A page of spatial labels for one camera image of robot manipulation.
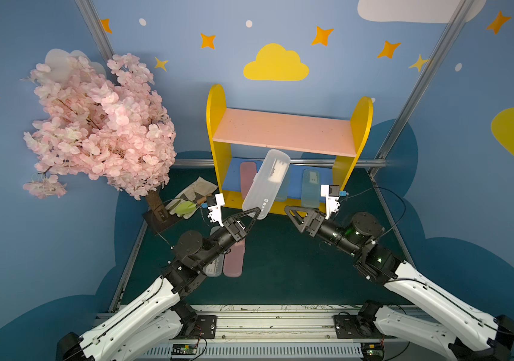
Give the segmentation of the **frosted white pencil case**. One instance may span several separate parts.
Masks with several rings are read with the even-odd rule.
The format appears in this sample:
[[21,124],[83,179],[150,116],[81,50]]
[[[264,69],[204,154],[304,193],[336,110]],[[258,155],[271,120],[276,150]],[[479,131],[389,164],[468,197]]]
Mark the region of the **frosted white pencil case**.
[[[217,243],[219,241],[219,238],[215,236],[216,233],[219,232],[221,227],[215,226],[211,228],[210,231],[210,238]],[[216,259],[214,259],[211,263],[207,264],[203,268],[203,272],[210,278],[216,278],[222,275],[224,263],[225,263],[225,254],[227,250],[221,251],[221,253],[218,255]]]

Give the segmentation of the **clear white pencil case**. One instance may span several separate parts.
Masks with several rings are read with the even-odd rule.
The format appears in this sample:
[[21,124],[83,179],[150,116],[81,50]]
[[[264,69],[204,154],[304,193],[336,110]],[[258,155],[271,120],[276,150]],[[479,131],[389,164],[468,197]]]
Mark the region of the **clear white pencil case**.
[[243,211],[258,208],[257,219],[266,218],[288,172],[290,162],[289,155],[280,150],[272,149],[267,152],[243,201]]

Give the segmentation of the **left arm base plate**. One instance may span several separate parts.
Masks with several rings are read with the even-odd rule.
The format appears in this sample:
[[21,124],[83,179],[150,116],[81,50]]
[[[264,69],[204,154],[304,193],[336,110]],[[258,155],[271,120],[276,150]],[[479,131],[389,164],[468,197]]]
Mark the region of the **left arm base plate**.
[[189,320],[182,329],[184,338],[205,338],[206,340],[216,337],[218,317],[216,315],[198,315]]

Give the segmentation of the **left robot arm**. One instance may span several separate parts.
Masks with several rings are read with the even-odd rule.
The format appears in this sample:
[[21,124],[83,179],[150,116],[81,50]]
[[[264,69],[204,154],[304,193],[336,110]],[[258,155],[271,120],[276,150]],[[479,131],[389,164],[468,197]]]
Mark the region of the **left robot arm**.
[[58,360],[134,360],[163,340],[174,338],[196,314],[185,298],[206,279],[204,267],[248,236],[261,211],[234,214],[209,237],[183,233],[174,259],[161,276],[129,305],[93,329],[65,335],[57,345]]

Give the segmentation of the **small pink pencil case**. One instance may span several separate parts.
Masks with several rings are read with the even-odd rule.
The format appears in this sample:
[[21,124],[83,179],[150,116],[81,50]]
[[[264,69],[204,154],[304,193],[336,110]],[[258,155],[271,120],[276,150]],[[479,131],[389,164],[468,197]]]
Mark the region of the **small pink pencil case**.
[[240,189],[243,199],[247,197],[256,174],[257,165],[255,162],[242,162],[240,164]]

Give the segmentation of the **pink translucent pencil case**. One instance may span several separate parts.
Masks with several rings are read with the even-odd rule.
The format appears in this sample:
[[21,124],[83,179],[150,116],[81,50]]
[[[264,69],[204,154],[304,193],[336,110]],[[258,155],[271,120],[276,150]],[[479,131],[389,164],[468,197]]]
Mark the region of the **pink translucent pencil case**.
[[228,278],[239,278],[243,272],[246,241],[242,240],[233,245],[225,255],[223,274]]

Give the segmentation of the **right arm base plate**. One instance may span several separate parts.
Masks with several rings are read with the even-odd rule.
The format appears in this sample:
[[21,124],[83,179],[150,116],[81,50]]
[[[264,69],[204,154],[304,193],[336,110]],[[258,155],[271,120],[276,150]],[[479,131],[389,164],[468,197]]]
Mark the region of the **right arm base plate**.
[[377,338],[374,324],[359,315],[336,314],[333,322],[338,339]]

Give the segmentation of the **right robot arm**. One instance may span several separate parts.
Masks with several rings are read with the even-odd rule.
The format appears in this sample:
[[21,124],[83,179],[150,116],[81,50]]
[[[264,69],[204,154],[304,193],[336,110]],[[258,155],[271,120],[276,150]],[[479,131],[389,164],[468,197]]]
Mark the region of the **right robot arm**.
[[448,360],[512,359],[514,321],[470,306],[380,245],[377,239],[385,231],[372,214],[358,212],[343,227],[314,208],[287,206],[285,213],[300,233],[334,245],[353,258],[359,274],[368,281],[404,297],[434,319],[428,322],[378,302],[366,302],[358,313],[360,324]]

